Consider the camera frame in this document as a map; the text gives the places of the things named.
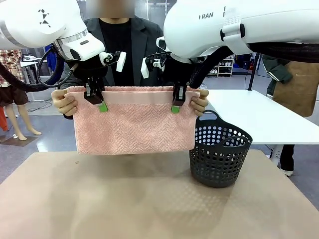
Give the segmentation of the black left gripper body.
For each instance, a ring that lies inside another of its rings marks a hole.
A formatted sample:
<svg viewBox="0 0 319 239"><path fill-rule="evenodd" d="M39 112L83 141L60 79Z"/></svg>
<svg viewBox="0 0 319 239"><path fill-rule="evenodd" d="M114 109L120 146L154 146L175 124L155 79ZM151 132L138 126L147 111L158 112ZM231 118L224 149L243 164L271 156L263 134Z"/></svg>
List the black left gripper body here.
<svg viewBox="0 0 319 239"><path fill-rule="evenodd" d="M74 61L76 65L73 71L73 86L84 86L90 78L98 80L103 86L107 86L106 75L108 67L103 66L100 60Z"/></svg>

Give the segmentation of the person's left hand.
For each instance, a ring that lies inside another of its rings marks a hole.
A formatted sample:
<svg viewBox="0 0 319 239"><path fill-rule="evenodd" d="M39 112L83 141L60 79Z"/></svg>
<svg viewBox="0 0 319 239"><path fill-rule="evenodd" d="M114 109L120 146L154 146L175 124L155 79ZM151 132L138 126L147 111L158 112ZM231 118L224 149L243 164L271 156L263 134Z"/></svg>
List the person's left hand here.
<svg viewBox="0 0 319 239"><path fill-rule="evenodd" d="M207 100L207 96L209 95L209 91L206 89L198 89L199 97L193 97L190 105L194 109L195 114L200 117L203 115L205 108L208 106L209 101Z"/></svg>

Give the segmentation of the person's right hand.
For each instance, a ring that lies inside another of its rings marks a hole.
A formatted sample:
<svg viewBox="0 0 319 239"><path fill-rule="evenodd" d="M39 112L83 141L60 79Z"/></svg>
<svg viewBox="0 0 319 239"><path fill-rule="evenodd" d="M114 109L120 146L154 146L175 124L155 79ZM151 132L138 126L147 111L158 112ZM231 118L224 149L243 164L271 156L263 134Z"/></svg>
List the person's right hand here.
<svg viewBox="0 0 319 239"><path fill-rule="evenodd" d="M54 90L51 93L53 105L66 117L73 116L77 112L77 101L73 96L66 96L67 90Z"/></svg>

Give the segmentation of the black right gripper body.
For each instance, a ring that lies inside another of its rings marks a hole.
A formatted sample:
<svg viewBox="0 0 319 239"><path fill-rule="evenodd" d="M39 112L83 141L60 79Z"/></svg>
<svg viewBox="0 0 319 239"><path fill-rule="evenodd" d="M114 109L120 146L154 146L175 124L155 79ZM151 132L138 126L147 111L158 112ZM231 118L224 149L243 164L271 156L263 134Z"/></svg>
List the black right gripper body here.
<svg viewBox="0 0 319 239"><path fill-rule="evenodd" d="M170 56L169 60L169 82L172 84L192 85L194 72L197 64L191 60L179 61L176 57Z"/></svg>

